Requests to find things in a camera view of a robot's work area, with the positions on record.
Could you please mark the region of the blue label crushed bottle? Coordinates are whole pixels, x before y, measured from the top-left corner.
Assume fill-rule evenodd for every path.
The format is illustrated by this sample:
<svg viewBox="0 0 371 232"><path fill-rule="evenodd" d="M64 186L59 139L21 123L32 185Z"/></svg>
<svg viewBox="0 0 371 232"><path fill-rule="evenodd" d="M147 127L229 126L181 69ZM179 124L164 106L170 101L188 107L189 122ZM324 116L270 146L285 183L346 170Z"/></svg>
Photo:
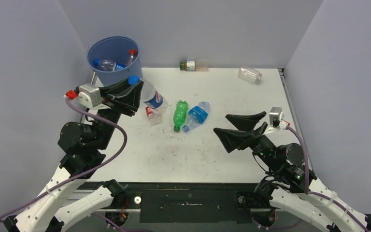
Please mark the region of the blue label crushed bottle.
<svg viewBox="0 0 371 232"><path fill-rule="evenodd" d="M199 102L198 105L189 110L187 122L183 125L182 131L188 133L202 125L207 119L209 111L210 104L207 101Z"/></svg>

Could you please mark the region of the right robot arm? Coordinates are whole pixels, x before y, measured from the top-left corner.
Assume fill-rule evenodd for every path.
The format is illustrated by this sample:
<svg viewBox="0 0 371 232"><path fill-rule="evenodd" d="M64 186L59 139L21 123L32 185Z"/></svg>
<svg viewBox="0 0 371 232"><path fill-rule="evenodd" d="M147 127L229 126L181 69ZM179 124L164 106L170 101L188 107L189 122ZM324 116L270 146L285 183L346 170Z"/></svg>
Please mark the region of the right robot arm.
<svg viewBox="0 0 371 232"><path fill-rule="evenodd" d="M264 122L265 112L255 115L226 115L234 129L214 128L225 150L250 149L254 159L266 166L266 176L254 190L260 207L282 209L312 224L322 232L370 232L371 214L361 213L330 190L310 169L304 141L275 145L269 134L288 130L281 108L274 107Z"/></svg>

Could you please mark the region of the Pepsi logo bottle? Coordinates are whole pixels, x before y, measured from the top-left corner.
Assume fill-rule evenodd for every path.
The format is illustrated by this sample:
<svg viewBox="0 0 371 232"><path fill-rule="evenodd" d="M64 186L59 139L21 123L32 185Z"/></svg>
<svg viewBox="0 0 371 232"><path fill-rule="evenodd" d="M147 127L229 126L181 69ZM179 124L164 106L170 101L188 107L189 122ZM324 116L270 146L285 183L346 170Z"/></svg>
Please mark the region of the Pepsi logo bottle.
<svg viewBox="0 0 371 232"><path fill-rule="evenodd" d="M156 114L163 114L166 112L168 103L166 99L158 92L155 86L144 78L139 78L135 75L128 78L128 83L134 86L143 82L141 90L141 101L148 106Z"/></svg>

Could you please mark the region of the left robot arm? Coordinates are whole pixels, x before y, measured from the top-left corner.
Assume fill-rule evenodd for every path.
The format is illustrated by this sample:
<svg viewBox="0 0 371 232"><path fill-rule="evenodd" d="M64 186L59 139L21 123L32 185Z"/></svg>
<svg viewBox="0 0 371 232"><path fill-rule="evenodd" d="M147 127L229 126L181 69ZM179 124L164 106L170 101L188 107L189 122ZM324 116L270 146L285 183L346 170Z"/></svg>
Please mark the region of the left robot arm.
<svg viewBox="0 0 371 232"><path fill-rule="evenodd" d="M66 104L93 122L68 122L62 127L58 145L65 156L35 199L0 216L7 231L64 232L97 210L128 203L125 188L114 179L101 182L92 193L71 204L66 200L111 161L103 150L113 132L121 130L120 117L138 111L142 88L143 81L132 76L107 87L81 85L65 94Z"/></svg>

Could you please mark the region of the Pepsi English label bottle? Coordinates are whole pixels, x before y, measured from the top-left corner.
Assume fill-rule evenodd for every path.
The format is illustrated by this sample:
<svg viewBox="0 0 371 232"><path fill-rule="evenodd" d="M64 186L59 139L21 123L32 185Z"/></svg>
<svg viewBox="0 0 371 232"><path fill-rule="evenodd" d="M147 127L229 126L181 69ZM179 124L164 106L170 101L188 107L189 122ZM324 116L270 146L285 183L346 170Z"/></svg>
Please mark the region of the Pepsi English label bottle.
<svg viewBox="0 0 371 232"><path fill-rule="evenodd" d="M104 72L115 72L126 68L126 65L112 60L94 59L93 65L96 69Z"/></svg>

